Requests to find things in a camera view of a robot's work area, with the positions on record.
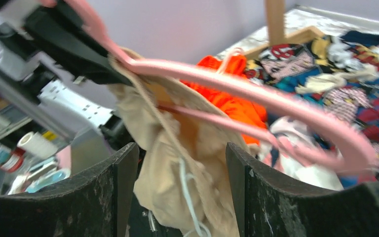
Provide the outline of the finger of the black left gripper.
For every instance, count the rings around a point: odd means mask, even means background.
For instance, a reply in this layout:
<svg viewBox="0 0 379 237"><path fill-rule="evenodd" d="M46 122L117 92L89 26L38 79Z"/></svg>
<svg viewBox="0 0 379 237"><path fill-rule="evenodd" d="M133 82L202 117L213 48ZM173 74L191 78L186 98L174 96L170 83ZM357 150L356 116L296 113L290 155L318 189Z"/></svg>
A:
<svg viewBox="0 0 379 237"><path fill-rule="evenodd" d="M114 70L108 52L82 29L83 21L63 0L53 8L40 6L25 20L25 31L33 43L75 77L96 84L131 85Z"/></svg>

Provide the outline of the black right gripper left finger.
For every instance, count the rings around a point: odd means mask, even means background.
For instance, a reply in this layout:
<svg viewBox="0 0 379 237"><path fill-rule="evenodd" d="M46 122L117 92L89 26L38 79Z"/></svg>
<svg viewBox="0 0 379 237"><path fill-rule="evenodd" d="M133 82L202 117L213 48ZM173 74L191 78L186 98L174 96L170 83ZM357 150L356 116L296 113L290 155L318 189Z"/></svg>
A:
<svg viewBox="0 0 379 237"><path fill-rule="evenodd" d="M139 147L28 194L0 196L0 237L123 237Z"/></svg>

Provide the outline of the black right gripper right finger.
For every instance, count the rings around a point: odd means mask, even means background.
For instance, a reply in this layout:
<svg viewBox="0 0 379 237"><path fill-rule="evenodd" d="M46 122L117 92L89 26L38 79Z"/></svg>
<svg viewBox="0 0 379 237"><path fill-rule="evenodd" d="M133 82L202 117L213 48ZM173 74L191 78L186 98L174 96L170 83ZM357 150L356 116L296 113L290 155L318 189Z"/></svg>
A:
<svg viewBox="0 0 379 237"><path fill-rule="evenodd" d="M379 182L340 192L293 179L228 143L226 160L242 237L379 237Z"/></svg>

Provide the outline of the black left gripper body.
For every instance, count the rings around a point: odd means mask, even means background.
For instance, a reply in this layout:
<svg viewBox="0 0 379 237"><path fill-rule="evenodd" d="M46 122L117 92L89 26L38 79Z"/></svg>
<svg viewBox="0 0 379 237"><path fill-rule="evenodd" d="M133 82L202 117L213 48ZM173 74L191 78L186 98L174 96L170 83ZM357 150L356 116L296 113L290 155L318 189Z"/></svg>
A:
<svg viewBox="0 0 379 237"><path fill-rule="evenodd" d="M8 24L0 25L0 77L39 105L41 90L58 76L39 59L39 50Z"/></svg>

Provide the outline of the beige shorts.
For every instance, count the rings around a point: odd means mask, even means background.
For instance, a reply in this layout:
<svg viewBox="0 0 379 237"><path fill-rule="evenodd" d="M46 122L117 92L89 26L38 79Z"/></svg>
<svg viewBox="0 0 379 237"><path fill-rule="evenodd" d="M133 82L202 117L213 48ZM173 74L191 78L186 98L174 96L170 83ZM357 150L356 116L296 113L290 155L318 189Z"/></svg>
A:
<svg viewBox="0 0 379 237"><path fill-rule="evenodd" d="M170 77L135 74L109 56L131 86L112 84L117 110L135 142L146 151L134 185L139 204L156 220L190 237L239 235L226 165L226 145L250 149L241 134L184 115L160 111L159 102L224 117L198 92Z"/></svg>

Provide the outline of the orange mesh shorts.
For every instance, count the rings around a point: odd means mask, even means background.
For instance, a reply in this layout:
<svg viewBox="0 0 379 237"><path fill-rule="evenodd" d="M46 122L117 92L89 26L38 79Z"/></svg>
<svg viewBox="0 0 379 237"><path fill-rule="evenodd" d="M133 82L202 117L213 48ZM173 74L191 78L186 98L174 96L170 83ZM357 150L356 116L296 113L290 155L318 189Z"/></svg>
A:
<svg viewBox="0 0 379 237"><path fill-rule="evenodd" d="M247 59L243 54L233 54L228 57L227 62L208 55L201 59L197 65L215 71L222 66L225 73L242 77L244 81L248 81L246 76L243 74L246 63ZM196 84L194 82L184 80L181 80L181 82L200 93L214 106L227 114L231 119L254 127L266 129L266 110L263 106L223 91Z"/></svg>

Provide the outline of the pink hanger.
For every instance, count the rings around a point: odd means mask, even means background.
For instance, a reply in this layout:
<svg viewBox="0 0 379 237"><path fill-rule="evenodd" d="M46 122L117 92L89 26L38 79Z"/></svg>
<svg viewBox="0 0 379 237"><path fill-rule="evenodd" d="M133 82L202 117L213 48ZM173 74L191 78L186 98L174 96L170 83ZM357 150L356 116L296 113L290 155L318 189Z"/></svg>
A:
<svg viewBox="0 0 379 237"><path fill-rule="evenodd" d="M209 145L213 144L214 138L220 142L241 142L241 136L245 134L271 144L298 161L317 164L341 175L369 173L375 168L376 152L367 138L322 109L275 89L243 82L235 76L173 61L133 58L109 37L105 24L87 1L69 0L67 5L80 17L85 34L108 52L110 67L125 76L137 92L136 97L123 94L119 104L127 103L127 106L117 107L127 130L136 137L138 129L143 127L144 114L153 116L180 156L180 165L187 165L192 172L197 174L205 168L178 141L178 124L174 118L166 117L165 112L201 120L205 124L202 131ZM312 131L330 140L338 152L331 153L305 144L292 145L285 137L278 138L265 129L230 119L204 97L182 84L180 79L228 92L304 122Z"/></svg>

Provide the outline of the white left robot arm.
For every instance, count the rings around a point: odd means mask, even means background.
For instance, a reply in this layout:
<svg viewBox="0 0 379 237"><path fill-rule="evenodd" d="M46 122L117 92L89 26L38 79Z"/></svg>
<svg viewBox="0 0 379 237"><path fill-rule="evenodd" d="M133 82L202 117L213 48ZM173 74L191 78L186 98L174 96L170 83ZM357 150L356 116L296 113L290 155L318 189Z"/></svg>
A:
<svg viewBox="0 0 379 237"><path fill-rule="evenodd" d="M53 106L86 123L111 148L132 141L118 114L69 89L39 59L41 53L69 72L74 82L111 84L129 80L108 63L107 51L82 29L67 0L0 0L0 94L31 119L70 142L74 132L39 109Z"/></svg>

